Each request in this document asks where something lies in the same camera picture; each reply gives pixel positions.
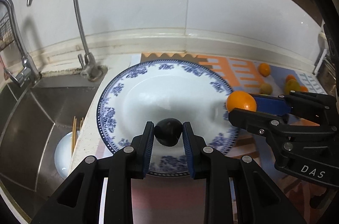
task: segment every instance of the stainless steel sink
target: stainless steel sink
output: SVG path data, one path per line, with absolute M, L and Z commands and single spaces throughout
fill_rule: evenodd
M 0 137 L 0 180 L 28 221 L 62 183 L 55 148 L 72 130 L 73 117 L 86 116 L 100 82 L 80 75 L 43 78 L 10 113 Z

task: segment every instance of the white plate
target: white plate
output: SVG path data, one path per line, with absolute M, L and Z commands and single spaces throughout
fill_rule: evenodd
M 112 153 L 130 145 L 147 121 L 189 121 L 195 135 L 226 154 L 238 135 L 228 121 L 230 86 L 213 71 L 186 61 L 155 60 L 132 66 L 103 91 L 97 109 L 99 133 Z M 174 147 L 154 139 L 149 174 L 188 175 L 182 137 Z

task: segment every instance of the dish rack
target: dish rack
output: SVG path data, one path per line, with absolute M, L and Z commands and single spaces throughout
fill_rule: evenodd
M 326 55 L 317 74 L 321 86 L 327 94 L 336 96 L 336 72 L 331 57 Z
M 0 20 L 0 52 L 14 41 L 8 12 Z

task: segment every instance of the black fruit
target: black fruit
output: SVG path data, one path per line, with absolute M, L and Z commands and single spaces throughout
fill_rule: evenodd
M 163 119 L 154 128 L 158 142 L 167 147 L 175 146 L 182 133 L 182 124 L 174 118 Z

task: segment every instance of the white bowl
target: white bowl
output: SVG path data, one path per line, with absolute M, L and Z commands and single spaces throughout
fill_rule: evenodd
M 54 164 L 62 178 L 68 176 L 69 166 L 72 159 L 72 132 L 65 135 L 57 145 L 54 153 Z

